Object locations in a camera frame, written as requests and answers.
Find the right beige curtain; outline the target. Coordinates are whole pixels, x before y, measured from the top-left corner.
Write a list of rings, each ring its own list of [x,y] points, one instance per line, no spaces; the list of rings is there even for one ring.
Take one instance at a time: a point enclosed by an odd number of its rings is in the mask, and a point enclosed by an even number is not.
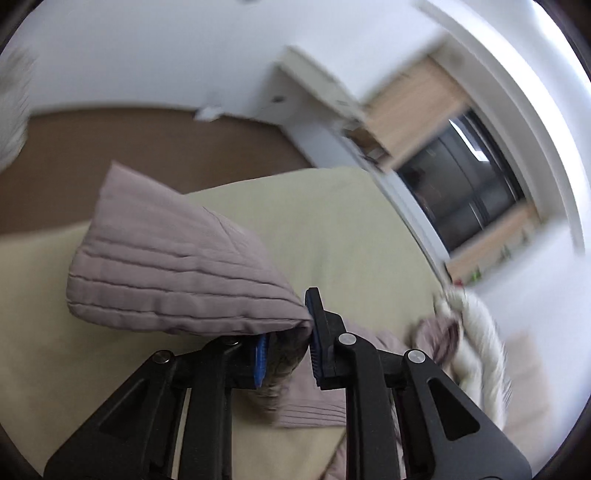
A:
[[[511,207],[483,232],[456,249],[446,262],[455,284],[478,281],[485,272],[511,259],[528,245],[541,225],[535,206],[522,201]]]

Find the beige curtain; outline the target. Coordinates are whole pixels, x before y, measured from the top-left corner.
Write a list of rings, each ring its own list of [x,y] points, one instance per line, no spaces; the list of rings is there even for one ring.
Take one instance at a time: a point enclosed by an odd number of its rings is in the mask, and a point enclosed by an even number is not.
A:
[[[446,262],[455,284],[478,281],[485,272],[511,259],[528,245],[541,225],[535,206],[522,201],[511,207],[483,232],[456,249]]]
[[[470,107],[463,87],[431,57],[401,72],[367,105],[365,127],[396,168]]]

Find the white folded duvet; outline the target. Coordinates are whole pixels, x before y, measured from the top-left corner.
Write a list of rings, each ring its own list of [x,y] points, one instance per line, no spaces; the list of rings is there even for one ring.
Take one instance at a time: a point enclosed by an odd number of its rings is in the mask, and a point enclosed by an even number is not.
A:
[[[438,314],[459,322],[458,350],[451,363],[462,391],[503,429],[507,422],[510,383],[506,350],[485,303],[464,288],[449,288],[435,300]]]

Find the dark window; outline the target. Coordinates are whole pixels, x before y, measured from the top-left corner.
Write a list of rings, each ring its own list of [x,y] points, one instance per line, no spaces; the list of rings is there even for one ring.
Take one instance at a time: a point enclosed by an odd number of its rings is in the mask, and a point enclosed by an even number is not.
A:
[[[449,252],[525,198],[501,148],[472,110],[397,170]]]

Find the white wall desk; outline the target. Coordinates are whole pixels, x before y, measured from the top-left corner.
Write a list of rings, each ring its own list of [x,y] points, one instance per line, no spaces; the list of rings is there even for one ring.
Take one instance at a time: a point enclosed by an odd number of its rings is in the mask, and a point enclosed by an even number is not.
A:
[[[346,121],[365,121],[362,102],[341,80],[303,48],[287,46],[273,66],[254,118],[264,123],[286,125],[308,102],[320,103]]]

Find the mauve puffer coat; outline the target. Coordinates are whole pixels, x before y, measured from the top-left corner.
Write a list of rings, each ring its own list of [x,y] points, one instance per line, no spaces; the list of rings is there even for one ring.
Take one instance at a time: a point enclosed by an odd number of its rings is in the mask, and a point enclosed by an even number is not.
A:
[[[345,394],[322,391],[311,372],[304,291],[294,290],[259,235],[188,197],[113,165],[68,272],[70,312],[138,332],[266,335],[266,378],[248,395],[263,417],[287,432],[345,427]],[[443,367],[458,350],[459,322],[432,304],[402,334],[346,317],[345,324],[379,349],[419,348]]]

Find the left beige curtain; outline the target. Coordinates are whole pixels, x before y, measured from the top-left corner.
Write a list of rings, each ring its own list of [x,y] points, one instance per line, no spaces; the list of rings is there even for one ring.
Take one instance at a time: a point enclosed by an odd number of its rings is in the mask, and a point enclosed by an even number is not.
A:
[[[431,57],[401,72],[367,105],[365,127],[396,168],[470,107],[463,87]]]

